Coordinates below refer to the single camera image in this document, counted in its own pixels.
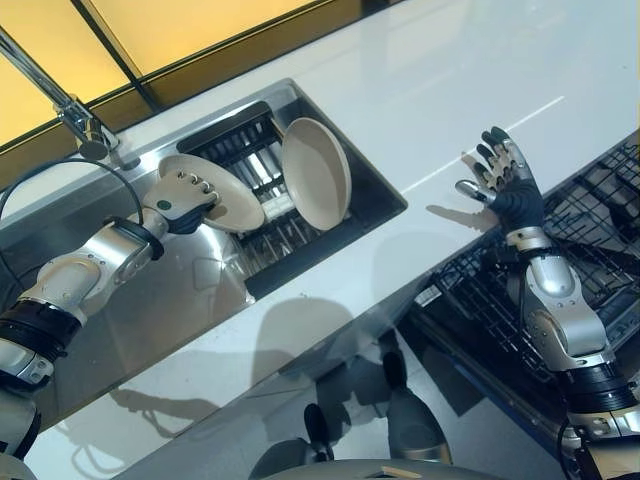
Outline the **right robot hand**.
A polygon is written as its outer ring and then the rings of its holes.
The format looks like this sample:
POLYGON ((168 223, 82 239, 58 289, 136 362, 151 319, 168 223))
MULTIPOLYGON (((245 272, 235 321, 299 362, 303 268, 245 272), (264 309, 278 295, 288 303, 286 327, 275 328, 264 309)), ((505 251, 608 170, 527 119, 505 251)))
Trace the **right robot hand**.
POLYGON ((525 156, 510 135, 493 126, 481 134, 473 161, 473 180, 459 180, 455 189, 488 207, 506 233, 543 225, 544 200, 525 156))

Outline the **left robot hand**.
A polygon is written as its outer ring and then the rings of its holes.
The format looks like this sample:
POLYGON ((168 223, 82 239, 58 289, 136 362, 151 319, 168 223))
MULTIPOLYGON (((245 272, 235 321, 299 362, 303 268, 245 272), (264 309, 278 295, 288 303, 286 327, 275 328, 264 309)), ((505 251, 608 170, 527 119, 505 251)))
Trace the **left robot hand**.
POLYGON ((184 235, 199 228, 219 198, 214 187, 197 174, 172 170, 149 190, 143 204, 167 221, 169 233, 184 235))

